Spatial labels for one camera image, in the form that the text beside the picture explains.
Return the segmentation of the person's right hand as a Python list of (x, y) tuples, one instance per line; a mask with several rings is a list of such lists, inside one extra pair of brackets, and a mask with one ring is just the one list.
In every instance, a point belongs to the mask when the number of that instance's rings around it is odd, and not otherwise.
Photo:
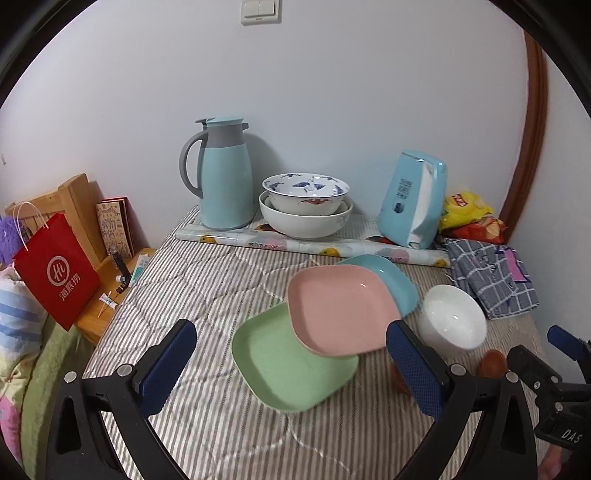
[(567, 468), (571, 451), (550, 445), (538, 467), (539, 480), (553, 480)]

